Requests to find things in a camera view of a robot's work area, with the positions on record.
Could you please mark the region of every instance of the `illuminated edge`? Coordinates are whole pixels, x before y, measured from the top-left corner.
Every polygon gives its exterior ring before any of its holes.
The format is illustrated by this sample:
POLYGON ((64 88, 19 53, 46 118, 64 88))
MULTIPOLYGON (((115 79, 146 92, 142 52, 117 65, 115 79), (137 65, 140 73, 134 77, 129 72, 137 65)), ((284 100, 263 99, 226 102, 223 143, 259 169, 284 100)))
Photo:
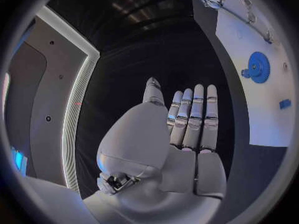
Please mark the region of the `illuminated edge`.
POLYGON ((90 77, 98 59, 100 58, 100 52, 93 47, 81 34, 79 34, 74 28, 72 28, 48 7, 44 6, 37 13, 37 16, 87 55, 82 67, 80 68, 80 71, 78 72, 68 98, 61 137, 62 165, 65 183, 69 189, 72 189, 80 194, 75 162, 76 130, 81 104, 90 77))

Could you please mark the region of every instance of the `blue gear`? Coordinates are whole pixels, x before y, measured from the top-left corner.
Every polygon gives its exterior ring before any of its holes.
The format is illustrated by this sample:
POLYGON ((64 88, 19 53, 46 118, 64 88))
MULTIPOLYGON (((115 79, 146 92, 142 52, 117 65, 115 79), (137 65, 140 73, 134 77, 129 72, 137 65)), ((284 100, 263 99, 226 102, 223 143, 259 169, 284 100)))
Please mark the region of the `blue gear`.
POLYGON ((264 83, 270 75, 270 63, 262 52, 254 52, 248 63, 251 79, 256 83, 264 83))

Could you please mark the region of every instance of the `blue component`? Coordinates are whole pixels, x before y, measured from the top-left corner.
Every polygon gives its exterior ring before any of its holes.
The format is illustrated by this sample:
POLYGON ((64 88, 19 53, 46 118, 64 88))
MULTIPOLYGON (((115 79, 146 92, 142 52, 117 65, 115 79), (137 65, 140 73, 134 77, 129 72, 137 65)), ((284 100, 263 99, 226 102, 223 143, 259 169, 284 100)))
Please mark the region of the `blue component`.
POLYGON ((285 108, 291 106, 291 104, 292 104, 292 102, 289 99, 286 99, 286 100, 279 102, 279 107, 282 110, 282 109, 285 109, 285 108))
POLYGON ((23 155, 20 152, 16 152, 15 163, 19 170, 21 169, 22 159, 23 159, 23 155))
POLYGON ((249 70, 245 69, 241 71, 241 75, 245 78, 250 78, 249 70))
POLYGON ((270 64, 262 52, 254 52, 249 58, 248 72, 256 83, 264 83, 270 75, 270 64))

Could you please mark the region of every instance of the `white panel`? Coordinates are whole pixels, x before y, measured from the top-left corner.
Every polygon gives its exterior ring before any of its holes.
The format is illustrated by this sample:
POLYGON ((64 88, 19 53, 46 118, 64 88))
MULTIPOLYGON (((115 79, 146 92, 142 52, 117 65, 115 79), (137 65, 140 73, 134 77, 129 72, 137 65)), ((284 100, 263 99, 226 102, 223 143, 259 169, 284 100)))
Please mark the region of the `white panel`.
POLYGON ((268 44, 253 28, 223 9, 218 11, 216 35, 230 55, 243 86, 249 113, 250 144, 289 146, 296 105, 291 65, 283 46, 279 42, 268 44), (241 71, 248 68, 251 54, 256 51, 264 53, 271 66, 269 79, 263 84, 241 76, 241 71), (292 105, 281 110, 279 102, 285 99, 290 99, 292 105))

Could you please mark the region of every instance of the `metallic finger segment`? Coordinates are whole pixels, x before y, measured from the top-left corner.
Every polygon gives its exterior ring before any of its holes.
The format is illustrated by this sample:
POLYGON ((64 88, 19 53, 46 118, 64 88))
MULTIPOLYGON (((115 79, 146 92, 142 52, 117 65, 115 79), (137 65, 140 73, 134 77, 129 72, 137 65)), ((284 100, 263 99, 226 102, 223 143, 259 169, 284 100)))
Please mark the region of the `metallic finger segment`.
POLYGON ((204 128, 200 149, 215 151, 218 134, 218 97, 217 89, 214 85, 208 86, 207 90, 207 109, 204 121, 204 128))
POLYGON ((170 143, 176 146, 181 146, 185 135, 189 113, 191 109, 192 90, 184 91, 182 101, 177 113, 177 118, 174 122, 174 127, 170 136, 170 143))
POLYGON ((182 101, 182 97, 183 97, 183 92, 182 91, 177 91, 175 92, 173 99, 172 99, 172 104, 170 106, 169 112, 168 112, 168 117, 167 117, 167 125, 168 125, 168 129, 171 133, 173 126, 174 126, 174 122, 175 119, 177 117, 177 113, 182 101))
POLYGON ((184 149, 196 150, 202 123, 203 92, 201 84, 195 86, 191 114, 183 140, 184 149))
POLYGON ((144 92, 143 103, 152 102, 156 105, 164 105, 163 94, 159 82, 151 77, 147 81, 146 90, 144 92))

